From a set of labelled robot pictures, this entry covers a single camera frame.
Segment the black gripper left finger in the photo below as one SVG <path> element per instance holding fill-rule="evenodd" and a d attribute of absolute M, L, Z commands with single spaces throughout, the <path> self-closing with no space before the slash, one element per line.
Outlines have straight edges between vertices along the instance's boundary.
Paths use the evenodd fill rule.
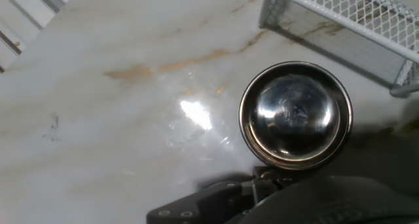
<path fill-rule="evenodd" d="M 269 179 L 222 181 L 151 210 L 147 224 L 237 223 L 258 203 L 278 191 Z"/>

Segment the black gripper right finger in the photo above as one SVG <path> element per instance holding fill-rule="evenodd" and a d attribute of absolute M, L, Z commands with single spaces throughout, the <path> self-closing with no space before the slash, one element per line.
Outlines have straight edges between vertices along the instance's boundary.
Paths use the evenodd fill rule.
<path fill-rule="evenodd" d="M 280 170 L 269 166 L 256 166 L 253 168 L 253 175 L 257 179 L 265 179 L 272 182 L 278 188 L 288 187 L 297 182 L 287 170 Z"/>

